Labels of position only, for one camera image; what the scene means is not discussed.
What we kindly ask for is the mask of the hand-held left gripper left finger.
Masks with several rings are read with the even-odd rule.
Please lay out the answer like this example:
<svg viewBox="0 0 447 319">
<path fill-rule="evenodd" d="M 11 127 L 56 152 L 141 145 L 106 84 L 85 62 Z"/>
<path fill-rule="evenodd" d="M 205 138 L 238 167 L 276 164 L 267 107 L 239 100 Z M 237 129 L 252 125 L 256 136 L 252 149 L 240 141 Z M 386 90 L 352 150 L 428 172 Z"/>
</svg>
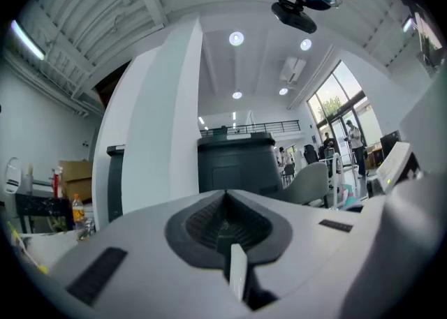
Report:
<svg viewBox="0 0 447 319">
<path fill-rule="evenodd" d="M 168 219 L 205 194 L 127 213 L 63 255 L 50 269 L 58 302 L 71 318 L 241 318 L 247 307 L 222 272 L 192 267 L 169 247 Z M 109 247 L 127 252 L 91 305 L 67 289 Z"/>
</svg>

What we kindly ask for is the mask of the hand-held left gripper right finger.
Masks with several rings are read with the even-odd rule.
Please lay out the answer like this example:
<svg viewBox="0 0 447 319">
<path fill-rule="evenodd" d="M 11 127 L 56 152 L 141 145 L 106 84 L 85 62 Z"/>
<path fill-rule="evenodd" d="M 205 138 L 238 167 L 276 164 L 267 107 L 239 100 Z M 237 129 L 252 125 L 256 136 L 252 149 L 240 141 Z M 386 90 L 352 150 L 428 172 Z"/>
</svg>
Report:
<svg viewBox="0 0 447 319">
<path fill-rule="evenodd" d="M 288 248 L 254 272 L 277 300 L 252 311 L 226 306 L 228 318 L 379 318 L 383 302 L 374 293 L 377 275 L 359 282 L 380 228 L 383 196 L 363 202 L 360 213 L 292 205 L 239 191 L 292 226 Z"/>
</svg>

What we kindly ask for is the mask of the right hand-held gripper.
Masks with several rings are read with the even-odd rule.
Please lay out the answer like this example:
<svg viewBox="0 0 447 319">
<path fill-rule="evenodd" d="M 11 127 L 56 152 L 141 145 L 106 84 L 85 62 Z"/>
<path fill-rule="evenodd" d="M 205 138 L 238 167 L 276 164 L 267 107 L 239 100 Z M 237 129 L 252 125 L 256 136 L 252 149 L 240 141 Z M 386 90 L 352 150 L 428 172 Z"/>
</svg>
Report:
<svg viewBox="0 0 447 319">
<path fill-rule="evenodd" d="M 403 271 L 394 311 L 440 311 L 446 303 L 446 172 L 424 171 L 412 146 L 396 142 L 377 170 L 389 239 Z"/>
</svg>

